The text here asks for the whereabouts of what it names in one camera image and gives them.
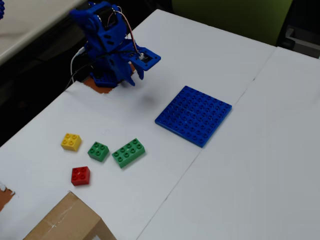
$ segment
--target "green chair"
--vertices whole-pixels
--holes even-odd
[[[172,0],[182,17],[276,45],[293,0]]]

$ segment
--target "red lego brick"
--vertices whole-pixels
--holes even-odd
[[[87,166],[72,169],[71,183],[74,186],[86,185],[90,182],[90,170]]]

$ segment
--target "cardboard box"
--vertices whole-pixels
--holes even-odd
[[[69,192],[24,240],[116,240],[90,207]]]

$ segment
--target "green lego brick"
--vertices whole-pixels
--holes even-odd
[[[120,168],[123,168],[143,153],[145,153],[145,147],[138,141],[138,139],[134,139],[118,151],[114,152],[112,156],[119,164]]]
[[[95,159],[99,162],[102,162],[108,153],[109,153],[108,147],[97,141],[93,144],[93,146],[88,151],[90,158]]]

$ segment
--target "lego brick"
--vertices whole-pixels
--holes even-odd
[[[231,105],[185,86],[155,123],[202,148],[231,109]]]
[[[90,182],[90,170],[87,166],[72,169],[71,183],[74,186],[86,185]]]
[[[79,135],[67,133],[61,143],[61,146],[66,150],[78,151],[81,143],[81,138]]]
[[[93,146],[88,151],[90,158],[95,159],[99,162],[102,162],[108,153],[109,153],[108,147],[97,141],[93,144]]]
[[[118,151],[112,154],[114,160],[119,164],[120,168],[128,165],[137,157],[142,155],[145,152],[144,146],[138,141],[138,139],[134,139]]]

